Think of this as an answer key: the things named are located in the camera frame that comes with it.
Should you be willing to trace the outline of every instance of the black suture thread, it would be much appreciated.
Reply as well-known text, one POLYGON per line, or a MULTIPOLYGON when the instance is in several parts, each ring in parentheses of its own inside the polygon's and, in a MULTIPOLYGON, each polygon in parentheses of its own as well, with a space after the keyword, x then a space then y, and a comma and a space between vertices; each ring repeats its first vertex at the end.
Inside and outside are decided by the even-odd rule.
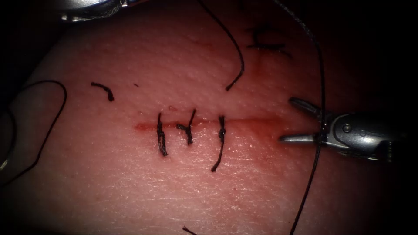
POLYGON ((193 144, 192 128, 190 126, 192 125, 192 121, 193 121, 193 118, 195 117, 195 113, 196 113, 196 109, 193 109, 192 117, 190 118, 190 121, 189 121, 189 124, 188 124, 187 127, 184 126, 184 125, 181 125, 181 124, 176 124, 175 125, 175 127, 177 129, 181 129, 181 130, 184 130, 186 132, 186 135, 187 135, 187 145, 193 144))
POLYGON ((275 50, 278 51, 286 56, 288 56, 290 59, 292 59, 292 55, 284 50, 282 50, 286 45, 284 43, 279 43, 279 44, 264 44, 259 42, 258 40, 258 35, 265 33, 268 30, 274 30, 274 31, 279 31, 279 30, 275 30, 273 28, 270 28, 270 26, 268 25, 264 25, 261 27, 257 27, 257 28, 253 28, 254 32, 253 32, 253 41, 254 41, 254 45, 249 45, 247 46, 247 48, 257 48, 257 49, 268 49, 268 50, 275 50))
POLYGON ((12 141, 10 142, 9 149, 7 150, 6 157, 4 158, 3 162, 0 164, 0 171, 1 168, 6 167, 6 165, 3 166, 3 164, 7 164, 9 161, 9 158, 11 156, 12 151, 14 150, 14 147, 16 146, 16 139, 17 139, 17 124, 16 124, 16 118, 13 115, 12 111, 7 108, 6 109, 7 114, 9 115, 10 121, 12 122, 12 141))
POLYGON ((32 84, 30 84, 30 85, 27 85, 27 86, 23 87, 23 88, 19 91, 19 93, 20 93, 20 92, 22 92, 22 91, 24 91, 24 90, 26 90, 26 89, 28 89, 28 88, 30 88, 30 87, 33 87, 33 86, 35 86, 35 85, 38 85, 38 84, 41 84, 41 83, 48 83, 48 82, 58 84, 58 85, 59 85, 59 86, 63 89, 63 91, 64 91, 64 100, 63 100, 63 102, 62 102, 61 108, 60 108, 60 110, 58 111, 57 115, 55 116, 54 120, 52 121, 52 124, 51 124, 51 126, 49 127, 49 130, 48 130, 48 132, 47 132, 47 135, 45 136, 45 139, 44 139, 44 141, 42 142, 42 145, 41 145, 41 147, 40 147, 40 149, 39 149, 39 151, 38 151, 38 155, 37 155, 37 157, 36 157, 35 161, 33 162, 33 164, 32 164, 31 166, 27 167, 26 169, 24 169, 23 171, 21 171, 19 174, 17 174, 17 175, 16 175, 16 176, 14 176, 13 178, 11 178, 11 179, 10 179, 9 181, 7 181, 6 183, 2 184, 2 185, 0 186, 0 188, 3 188, 3 187, 5 187, 5 186, 9 185, 11 182, 15 181, 15 180, 16 180, 16 179, 18 179, 20 176, 24 175, 25 173, 27 173, 28 171, 30 171, 31 169, 33 169, 33 168, 36 166, 36 164, 38 164, 39 159, 40 159, 40 155, 41 155, 42 150, 44 149, 44 146, 45 146, 45 144, 46 144, 46 142, 47 142, 47 140, 48 140, 49 134, 51 133, 52 128, 54 127, 54 125, 55 125, 55 123, 57 122, 57 120, 58 120, 59 116, 61 115, 62 110, 64 109, 65 102, 67 101, 67 89, 66 89, 66 88, 65 88, 65 86, 64 86, 61 82, 59 82, 59 81, 55 81, 55 80, 42 80, 42 81, 38 81, 38 82, 35 82, 35 83, 32 83, 32 84))
POLYGON ((315 46, 315 49, 317 50, 317 53, 318 53, 319 71, 320 71, 320 75, 321 75, 321 127, 320 127, 320 130, 319 130, 319 138, 318 138, 319 143, 317 144, 317 149, 316 149, 316 152, 315 152, 315 159, 313 161, 312 171, 311 171, 310 176, 309 176, 308 185, 306 186, 306 190, 305 190, 305 193, 303 195, 302 202, 300 203, 300 207, 299 207, 299 210, 297 211, 295 221, 293 222, 292 228, 290 230, 290 235, 293 235, 293 233, 295 232, 295 229, 296 229, 296 225, 299 221, 300 214, 302 213, 303 206, 305 205, 306 198, 308 197, 309 189, 310 189, 310 186, 312 184, 312 180, 314 178, 315 170, 316 170, 317 165, 318 165, 319 155, 320 155, 320 152, 321 152, 321 145, 322 145, 321 141, 325 137, 325 72, 324 72, 324 60, 322 58, 321 48, 319 47, 319 44, 318 44, 315 36, 308 29, 308 27, 306 27, 306 25, 295 15, 294 12, 292 12, 285 5, 283 5, 283 3, 279 2, 278 0, 273 0, 273 1, 277 5, 279 5, 284 11, 286 11, 302 27, 302 29, 305 31, 306 35, 309 37, 310 41, 315 46))
POLYGON ((241 50, 239 49, 239 46, 236 43, 235 38, 232 36, 232 34, 230 33, 230 31, 225 27, 225 25, 222 24, 222 22, 209 10, 209 8, 207 8, 203 4, 203 2, 201 0, 196 0, 196 1, 203 7, 203 9, 205 9, 205 11, 214 19, 214 21, 216 21, 216 23, 218 23, 218 25, 228 35, 228 37, 231 39, 232 43, 234 43, 234 46, 236 48, 236 51, 238 52, 239 60, 241 62, 241 70, 239 71, 239 74, 236 76, 236 78, 231 82, 231 84, 229 84, 228 86, 226 86, 225 90, 226 91, 229 91, 232 88, 232 86, 238 81, 238 79, 244 73, 244 57, 243 57, 243 54, 241 53, 241 50))
POLYGON ((104 85, 96 83, 96 82, 91 82, 91 85, 93 87, 103 88, 103 90, 105 90, 108 93, 108 100, 109 101, 114 101, 115 100, 115 98, 113 98, 112 90, 110 88, 108 88, 107 86, 104 86, 104 85))
POLYGON ((161 119, 161 113, 158 114, 158 123, 157 123, 157 135, 158 135, 158 148, 162 155, 165 157, 168 155, 167 149, 165 148, 165 134, 162 131, 162 122, 161 119))
POLYGON ((197 235, 196 233, 194 233, 194 232, 190 231, 188 228, 186 228, 186 226, 183 226, 183 230, 192 234, 192 235, 197 235))
POLYGON ((221 129, 219 130, 218 136, 221 139, 221 151, 219 152, 219 157, 216 163, 213 165, 211 172, 215 172, 218 168, 219 164, 221 163, 222 152, 223 152, 223 145, 225 143, 225 116, 219 116, 219 123, 221 124, 221 129))

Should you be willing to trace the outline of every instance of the loose suture thread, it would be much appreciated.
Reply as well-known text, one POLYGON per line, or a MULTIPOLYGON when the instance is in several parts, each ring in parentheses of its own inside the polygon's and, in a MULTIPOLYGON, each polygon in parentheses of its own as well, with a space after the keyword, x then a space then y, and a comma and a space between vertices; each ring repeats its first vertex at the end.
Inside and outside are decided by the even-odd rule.
POLYGON ((157 135, 158 135, 158 148, 162 155, 165 157, 168 155, 167 149, 165 148, 165 134, 162 131, 161 113, 158 114, 157 123, 157 135))
POLYGON ((112 102, 112 101, 114 101, 114 100, 115 100, 115 98, 113 98, 113 93, 112 93, 112 90, 111 90, 110 88, 108 88, 107 86, 104 86, 104 85, 99 84, 99 83, 96 83, 96 82, 91 82, 91 85, 92 85, 93 87, 100 87, 100 88, 103 88, 103 90, 105 90, 105 91, 108 93, 108 100, 109 100, 110 102, 112 102))
POLYGON ((314 178, 314 174, 315 174, 315 170, 317 168, 317 164, 319 161, 319 155, 321 152, 321 142, 324 139, 325 136, 325 72, 324 72, 324 60, 322 58, 322 51, 321 48, 319 47, 319 44, 315 38, 315 36, 312 34, 312 32, 309 30, 308 27, 306 27, 305 23, 303 23, 296 15, 293 11, 289 10, 285 5, 283 5, 283 3, 281 3, 278 0, 273 0, 278 6, 280 6, 280 8, 282 8, 284 11, 286 11, 299 25, 300 27, 304 30, 304 32, 306 33, 306 35, 309 37, 310 41, 313 43, 313 45, 315 46, 315 49, 317 50, 317 54, 318 54, 318 61, 319 61, 319 70, 320 70, 320 81, 321 81, 321 125, 320 125, 320 130, 319 130, 319 138, 318 138, 318 144, 317 144, 317 149, 315 152, 315 159, 313 161, 313 166, 312 166, 312 170, 309 176, 309 180, 308 180, 308 184, 305 190, 305 193, 303 195, 302 201, 300 203, 299 206, 299 210, 297 211, 295 220, 293 222, 292 228, 290 230, 290 235, 293 235, 293 233, 295 232, 297 223, 299 221, 300 218, 300 214, 302 213, 303 207, 305 205, 306 202, 306 198, 308 197, 308 193, 309 193, 309 189, 310 186, 312 184, 312 180, 314 178))
POLYGON ((186 226, 183 226, 183 230, 190 233, 191 235, 197 235, 196 233, 190 231, 186 226))
POLYGON ((64 100, 63 100, 63 102, 62 102, 62 105, 61 105, 61 108, 60 108, 60 110, 58 111, 58 113, 57 113, 57 115, 55 116, 55 118, 54 118, 54 120, 52 121, 52 124, 51 124, 51 126, 49 127, 49 129, 48 129, 48 132, 47 132, 47 134, 46 134, 46 136, 45 136, 45 139, 44 139, 44 141, 42 142, 42 145, 41 145, 41 147, 40 147, 40 149, 39 149, 39 151, 38 151, 38 154, 37 154, 37 156, 36 156, 36 159, 35 159, 35 161, 32 163, 32 165, 30 165, 29 167, 27 167, 26 169, 24 169, 23 171, 21 171, 19 174, 17 174, 17 175, 15 175, 13 178, 11 178, 10 180, 8 180, 8 181, 6 181, 5 183, 3 183, 1 186, 0 186, 0 188, 3 188, 3 187, 5 187, 5 186, 7 186, 7 185, 9 185, 10 183, 12 183, 13 181, 15 181, 15 180, 17 180, 19 177, 21 177, 22 175, 24 175, 24 174, 26 174, 27 172, 29 172, 30 170, 32 170, 37 164, 38 164, 38 162, 39 162, 39 159, 40 159, 40 157, 41 157, 41 154, 42 154, 42 150, 44 149, 44 147, 45 147, 45 144, 46 144, 46 142, 47 142, 47 140, 48 140, 48 138, 49 138, 49 135, 50 135, 50 133, 51 133, 51 131, 52 131, 52 128, 54 127, 54 125, 55 125, 55 123, 57 122, 57 120, 58 120, 58 118, 59 118, 59 116, 61 115, 61 112, 62 112, 62 110, 64 109, 64 106, 65 106, 65 103, 67 102, 67 89, 65 88, 65 86, 61 83, 61 82, 59 82, 59 81, 55 81, 55 80, 42 80, 42 81, 38 81, 38 82, 35 82, 35 83, 32 83, 32 84, 30 84, 30 85, 27 85, 27 86, 25 86, 25 87, 23 87, 18 93, 21 93, 22 91, 25 91, 25 90, 27 90, 28 88, 31 88, 31 87, 33 87, 33 86, 36 86, 36 85, 39 85, 39 84, 42 84, 42 83, 54 83, 54 84, 58 84, 61 88, 62 88, 62 90, 64 91, 64 100))
POLYGON ((239 46, 237 44, 237 42, 235 41, 234 36, 232 36, 232 34, 230 33, 230 31, 225 27, 225 25, 223 25, 223 23, 209 10, 208 7, 206 7, 205 4, 203 4, 203 2, 201 0, 196 0, 201 6, 202 8, 214 19, 214 21, 216 21, 216 23, 218 23, 218 25, 223 29, 223 31, 228 35, 228 37, 231 39, 232 43, 234 43, 234 46, 236 48, 236 51, 238 52, 239 55, 239 60, 241 62, 241 70, 239 71, 238 75, 235 77, 235 79, 231 82, 231 84, 229 84, 228 86, 226 86, 225 90, 229 91, 232 86, 239 80, 239 78, 241 78, 241 76, 244 73, 244 57, 243 54, 241 53, 241 50, 239 49, 239 46))
POLYGON ((218 168, 219 164, 221 163, 221 158, 222 158, 222 152, 223 152, 223 145, 225 143, 225 116, 219 116, 219 123, 221 125, 221 129, 219 130, 218 136, 221 139, 221 150, 219 152, 219 157, 218 160, 216 161, 215 165, 213 165, 212 169, 210 170, 211 172, 215 172, 216 169, 218 168))
POLYGON ((12 122, 12 141, 10 142, 10 146, 7 150, 6 157, 4 158, 2 164, 0 165, 0 171, 3 170, 6 167, 7 163, 9 162, 11 153, 14 150, 14 147, 16 146, 16 139, 17 139, 16 118, 9 108, 6 109, 6 112, 9 115, 10 121, 12 122))

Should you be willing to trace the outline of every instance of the skin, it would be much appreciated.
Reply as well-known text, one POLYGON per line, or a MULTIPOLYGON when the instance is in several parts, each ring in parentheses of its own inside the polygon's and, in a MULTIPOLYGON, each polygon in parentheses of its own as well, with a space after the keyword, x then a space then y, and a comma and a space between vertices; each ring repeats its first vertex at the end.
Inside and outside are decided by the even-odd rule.
MULTIPOLYGON (((150 1, 63 36, 27 84, 58 80, 67 88, 67 103, 39 164, 2 189, 8 217, 67 234, 187 234, 184 225, 202 235, 289 233, 315 146, 277 138, 318 130, 316 120, 287 103, 291 96, 320 103, 317 54, 272 3, 207 4, 245 60, 243 76, 228 92, 240 68, 237 52, 193 1, 150 1), (265 22, 280 31, 260 41, 286 43, 293 58, 246 48, 253 44, 248 29, 265 22), (115 100, 92 81, 111 88, 115 100), (194 108, 193 144, 187 146, 175 125, 186 126, 194 108), (158 151, 158 113, 167 157, 158 151), (220 151, 219 115, 225 116, 225 146, 221 164, 210 172, 220 151)), ((308 16, 324 51, 327 109, 383 106, 367 82, 359 85, 378 77, 373 47, 356 31, 347 37, 348 26, 345 34, 332 31, 339 18, 326 24, 308 16)), ((57 85, 43 84, 13 101, 18 139, 1 179, 33 162, 62 100, 57 85)), ((11 132, 6 116, 1 125, 5 153, 11 132)), ((388 200, 382 195, 390 195, 390 176, 385 165, 324 148, 295 234, 375 232, 386 216, 380 207, 388 200)))

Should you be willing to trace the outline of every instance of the interrupted suture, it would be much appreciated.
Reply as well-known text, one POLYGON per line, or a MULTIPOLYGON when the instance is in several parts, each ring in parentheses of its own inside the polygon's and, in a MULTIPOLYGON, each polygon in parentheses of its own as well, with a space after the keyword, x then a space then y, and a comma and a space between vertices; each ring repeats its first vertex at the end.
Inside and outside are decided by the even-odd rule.
POLYGON ((157 135, 158 135, 158 148, 162 155, 165 157, 168 155, 167 149, 165 148, 165 134, 162 131, 161 113, 158 114, 157 123, 157 135))
POLYGON ((260 34, 266 33, 268 31, 276 31, 279 32, 279 30, 274 29, 272 27, 269 26, 269 24, 264 24, 262 26, 258 26, 255 28, 251 28, 251 30, 253 30, 253 42, 254 45, 249 45, 247 46, 247 48, 257 48, 257 49, 268 49, 268 50, 275 50, 278 51, 284 55, 287 55, 289 58, 292 58, 292 55, 288 52, 283 51, 282 49, 285 47, 284 43, 279 43, 279 44, 264 44, 259 42, 258 40, 258 36, 260 34))
POLYGON ((111 90, 110 88, 108 88, 107 86, 104 86, 104 85, 99 84, 99 83, 96 83, 96 82, 91 82, 91 85, 92 85, 93 87, 100 87, 100 88, 102 88, 103 90, 105 90, 105 91, 108 93, 108 100, 109 100, 110 102, 112 102, 112 101, 114 101, 114 100, 115 100, 115 98, 113 98, 113 93, 112 93, 112 90, 111 90))
POLYGON ((196 109, 193 109, 192 117, 190 118, 190 121, 189 121, 189 124, 187 125, 187 127, 184 126, 184 125, 181 125, 181 124, 176 124, 175 125, 175 127, 177 129, 184 130, 186 132, 186 135, 187 135, 187 145, 193 144, 192 130, 191 130, 190 125, 192 124, 192 121, 193 121, 193 118, 195 116, 195 113, 196 113, 196 109))
POLYGON ((218 168, 219 164, 221 163, 222 152, 223 152, 223 145, 225 143, 225 116, 219 116, 219 123, 221 124, 221 129, 219 130, 218 136, 221 139, 221 150, 219 152, 219 157, 216 163, 213 165, 211 172, 215 172, 218 168))

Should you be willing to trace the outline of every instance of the pink skin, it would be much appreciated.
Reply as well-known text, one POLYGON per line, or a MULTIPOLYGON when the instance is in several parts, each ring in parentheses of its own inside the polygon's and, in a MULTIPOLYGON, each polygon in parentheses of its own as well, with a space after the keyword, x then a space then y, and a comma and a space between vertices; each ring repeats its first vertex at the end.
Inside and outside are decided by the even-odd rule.
MULTIPOLYGON (((62 82, 67 104, 39 164, 4 189, 2 207, 31 226, 71 234, 182 235, 184 225, 200 235, 287 234, 315 147, 277 138, 318 130, 315 120, 287 103, 291 96, 320 103, 317 55, 303 31, 272 5, 247 3, 247 10, 239 10, 235 2, 219 1, 208 7, 234 35, 246 63, 229 92, 225 87, 240 68, 237 52, 193 1, 150 1, 66 33, 27 83, 62 82), (246 48, 253 43, 247 29, 262 22, 282 32, 260 41, 286 43, 293 59, 246 48), (109 102, 92 81, 111 88, 115 100, 109 102), (187 125, 194 108, 194 143, 187 146, 175 124, 187 125), (167 157, 158 151, 158 113, 167 157), (225 147, 212 173, 220 151, 219 115, 225 115, 225 147)), ((373 59, 371 52, 364 46, 356 58, 348 39, 335 43, 345 37, 318 21, 311 25, 324 51, 327 108, 375 105, 364 101, 367 88, 358 85, 373 72, 362 65, 373 59)), ((57 85, 44 84, 13 102, 17 147, 1 179, 33 161, 62 98, 57 85)), ((10 131, 6 117, 2 128, 10 131)), ((381 170, 324 148, 296 234, 366 231, 381 201, 381 170)))

